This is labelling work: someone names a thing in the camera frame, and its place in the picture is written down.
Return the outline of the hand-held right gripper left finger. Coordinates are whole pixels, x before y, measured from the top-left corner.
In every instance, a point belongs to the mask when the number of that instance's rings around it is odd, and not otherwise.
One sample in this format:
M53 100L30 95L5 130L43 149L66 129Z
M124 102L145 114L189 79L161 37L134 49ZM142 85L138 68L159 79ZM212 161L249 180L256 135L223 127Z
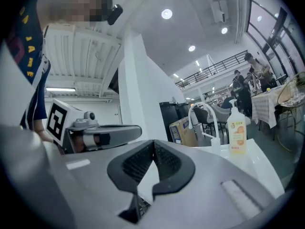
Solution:
M137 194L119 190L107 173L114 158L150 143L60 155L54 144L44 142L44 219L50 224L155 224L154 208L141 216Z

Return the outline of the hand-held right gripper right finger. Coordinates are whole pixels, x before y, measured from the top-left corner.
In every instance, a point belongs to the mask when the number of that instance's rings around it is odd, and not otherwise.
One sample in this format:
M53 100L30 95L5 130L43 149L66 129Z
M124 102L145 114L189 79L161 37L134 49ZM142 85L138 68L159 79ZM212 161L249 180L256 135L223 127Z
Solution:
M274 201L252 176L218 155L198 148L168 143L195 166L180 191L157 195L137 223L141 229L249 228Z

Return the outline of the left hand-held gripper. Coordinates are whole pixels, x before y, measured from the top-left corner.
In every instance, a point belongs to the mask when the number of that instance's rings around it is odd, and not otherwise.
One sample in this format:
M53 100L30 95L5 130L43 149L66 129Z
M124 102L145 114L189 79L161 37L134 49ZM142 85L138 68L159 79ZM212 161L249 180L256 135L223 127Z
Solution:
M84 112L65 102L53 99L46 131L64 154L74 153L70 132L82 131L87 150L110 149L127 144L142 135L138 125L98 125L93 112Z

